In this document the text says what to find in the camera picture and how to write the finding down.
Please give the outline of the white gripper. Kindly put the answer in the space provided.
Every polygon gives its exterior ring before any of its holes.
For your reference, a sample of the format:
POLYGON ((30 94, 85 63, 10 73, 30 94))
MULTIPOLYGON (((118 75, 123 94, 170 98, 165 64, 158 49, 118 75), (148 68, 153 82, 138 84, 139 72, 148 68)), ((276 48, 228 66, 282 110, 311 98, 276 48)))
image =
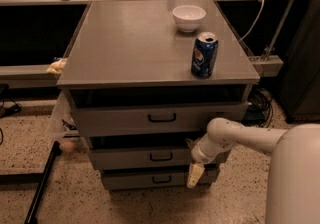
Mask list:
POLYGON ((203 164, 211 163, 219 154, 218 144, 213 142, 208 135, 204 135, 197 141, 189 138, 186 138, 185 141, 188 148, 191 149, 193 161, 196 162, 190 164, 187 178, 187 187, 194 188, 204 173, 203 164))

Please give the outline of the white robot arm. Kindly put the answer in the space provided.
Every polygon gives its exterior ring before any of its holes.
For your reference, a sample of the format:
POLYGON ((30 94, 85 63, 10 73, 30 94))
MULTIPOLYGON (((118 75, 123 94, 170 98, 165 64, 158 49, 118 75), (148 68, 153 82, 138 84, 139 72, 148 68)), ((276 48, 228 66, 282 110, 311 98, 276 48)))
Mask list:
POLYGON ((265 224, 320 224, 319 124, 273 129, 215 118, 191 147, 187 186, 195 187, 204 166, 236 145, 271 157, 265 224))

